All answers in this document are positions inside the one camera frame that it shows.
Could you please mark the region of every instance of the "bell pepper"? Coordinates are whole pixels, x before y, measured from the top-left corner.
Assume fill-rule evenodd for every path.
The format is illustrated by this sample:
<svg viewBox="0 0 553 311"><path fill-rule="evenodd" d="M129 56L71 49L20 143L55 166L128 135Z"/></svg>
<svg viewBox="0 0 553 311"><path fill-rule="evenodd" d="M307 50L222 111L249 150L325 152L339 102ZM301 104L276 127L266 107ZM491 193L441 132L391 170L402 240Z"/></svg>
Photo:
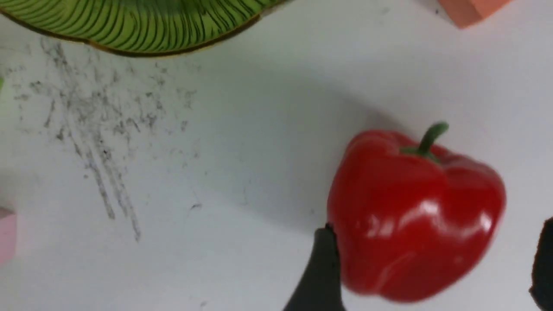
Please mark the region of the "bell pepper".
<svg viewBox="0 0 553 311"><path fill-rule="evenodd" d="M327 202L342 283L396 302L431 297L467 274L505 211L501 177L489 166L395 131L358 134L346 148Z"/></svg>

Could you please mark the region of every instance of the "green stem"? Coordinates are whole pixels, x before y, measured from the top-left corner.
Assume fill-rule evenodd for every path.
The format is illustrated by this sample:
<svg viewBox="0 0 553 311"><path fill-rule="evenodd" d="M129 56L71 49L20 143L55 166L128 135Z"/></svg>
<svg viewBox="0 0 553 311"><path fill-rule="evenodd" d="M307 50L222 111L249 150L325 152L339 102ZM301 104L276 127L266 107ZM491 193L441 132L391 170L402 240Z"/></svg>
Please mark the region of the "green stem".
<svg viewBox="0 0 553 311"><path fill-rule="evenodd" d="M418 153L421 155L427 155L430 153L430 148L438 137L447 132L449 124L447 122L434 123L424 134L420 145L418 147Z"/></svg>

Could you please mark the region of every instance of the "white surface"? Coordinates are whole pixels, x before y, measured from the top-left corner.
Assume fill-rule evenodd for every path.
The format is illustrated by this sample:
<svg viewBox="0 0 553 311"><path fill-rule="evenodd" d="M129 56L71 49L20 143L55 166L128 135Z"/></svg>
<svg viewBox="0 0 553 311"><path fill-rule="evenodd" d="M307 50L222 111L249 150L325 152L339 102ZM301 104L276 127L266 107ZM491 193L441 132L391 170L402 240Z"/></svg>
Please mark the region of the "white surface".
<svg viewBox="0 0 553 311"><path fill-rule="evenodd" d="M348 140L397 125L419 137L448 120L441 142L504 177L495 244L427 302L346 292L347 308L537 310L530 270L553 214L553 2L518 0L463 32L436 8L296 0L228 42L159 60L58 45L0 19L0 204L20 220L18 255L0 268L0 309L281 310ZM139 239L115 196L122 187Z"/></svg>

